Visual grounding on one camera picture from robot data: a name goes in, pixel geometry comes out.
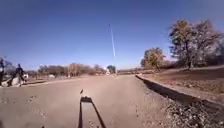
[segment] tree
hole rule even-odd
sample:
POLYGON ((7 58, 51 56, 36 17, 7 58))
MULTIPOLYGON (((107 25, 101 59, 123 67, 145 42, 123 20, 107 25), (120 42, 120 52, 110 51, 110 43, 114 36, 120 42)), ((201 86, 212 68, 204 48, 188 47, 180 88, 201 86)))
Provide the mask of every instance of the tree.
POLYGON ((163 63, 164 55, 162 49, 160 48, 151 48, 145 51, 144 59, 141 60, 141 66, 144 68, 154 67, 159 70, 159 67, 163 63))
POLYGON ((202 21, 194 25, 196 30, 196 54, 195 65, 200 63, 205 64, 205 57, 211 48, 215 46, 216 43, 220 42, 223 34, 214 30, 211 22, 209 20, 202 21))
POLYGON ((116 73, 116 67, 113 66, 113 65, 108 65, 108 66, 107 66, 107 69, 109 70, 109 72, 110 72, 111 74, 116 73))
POLYGON ((99 66, 98 64, 94 65, 94 70, 97 74, 104 74, 106 71, 101 67, 99 66))
POLYGON ((187 20, 178 20, 171 26, 170 47, 173 57, 184 61, 190 69, 204 60, 205 51, 219 42, 222 34, 214 31, 210 21, 192 25, 187 20))
POLYGON ((49 66, 40 66, 38 72, 41 75, 49 75, 53 74, 55 76, 67 75, 68 70, 67 67, 60 66, 60 65, 49 65, 49 66))
POLYGON ((171 42, 170 47, 173 57, 179 60, 184 59, 188 68, 192 66, 192 55, 194 49, 193 37, 195 35, 192 25, 187 20, 178 20, 171 26, 171 42))

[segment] rider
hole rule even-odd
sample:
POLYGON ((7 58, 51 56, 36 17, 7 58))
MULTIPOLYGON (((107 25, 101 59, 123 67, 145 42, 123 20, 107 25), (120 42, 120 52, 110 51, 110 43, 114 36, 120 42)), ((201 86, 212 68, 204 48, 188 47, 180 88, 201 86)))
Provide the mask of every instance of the rider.
POLYGON ((2 86, 2 79, 4 76, 4 60, 2 58, 0 58, 0 86, 2 86))
POLYGON ((19 75, 19 77, 22 81, 25 81, 25 79, 23 78, 24 71, 20 64, 18 64, 18 66, 16 68, 16 74, 19 75))

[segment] dirt road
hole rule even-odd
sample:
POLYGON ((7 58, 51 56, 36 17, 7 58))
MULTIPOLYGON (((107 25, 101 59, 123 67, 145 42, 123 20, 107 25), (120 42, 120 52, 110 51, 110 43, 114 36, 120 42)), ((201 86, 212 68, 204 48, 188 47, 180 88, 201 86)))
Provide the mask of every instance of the dirt road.
POLYGON ((0 97, 4 128, 177 127, 166 112, 171 100, 147 89, 134 76, 1 88, 0 97))

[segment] sky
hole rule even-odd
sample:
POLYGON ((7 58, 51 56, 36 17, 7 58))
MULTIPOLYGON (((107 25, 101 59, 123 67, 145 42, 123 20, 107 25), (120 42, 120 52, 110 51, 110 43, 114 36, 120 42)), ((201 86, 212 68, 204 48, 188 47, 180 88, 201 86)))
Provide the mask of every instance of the sky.
POLYGON ((172 59, 169 27, 179 19, 209 19, 224 32, 223 7, 223 0, 0 0, 0 56, 27 70, 70 63, 139 67, 152 47, 172 59))

